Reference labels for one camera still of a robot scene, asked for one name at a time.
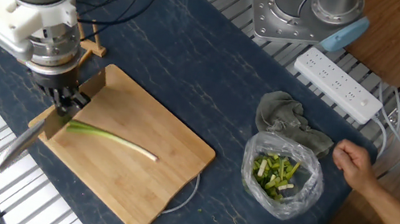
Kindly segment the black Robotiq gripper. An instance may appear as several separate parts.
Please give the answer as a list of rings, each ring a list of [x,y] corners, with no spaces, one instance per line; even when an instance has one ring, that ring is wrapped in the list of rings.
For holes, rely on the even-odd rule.
[[[59,116],[67,114],[67,97],[63,96],[61,89],[78,88],[79,68],[77,65],[65,64],[56,67],[48,67],[35,64],[32,71],[33,80],[44,89],[46,96],[50,97]],[[84,92],[73,90],[69,114],[75,115],[90,102],[90,98]]]

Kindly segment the person's right hand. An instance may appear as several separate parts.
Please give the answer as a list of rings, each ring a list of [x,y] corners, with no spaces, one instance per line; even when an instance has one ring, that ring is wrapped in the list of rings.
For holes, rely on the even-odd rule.
[[[352,141],[342,140],[336,145],[332,155],[335,166],[344,174],[352,189],[366,193],[378,187],[366,149]]]

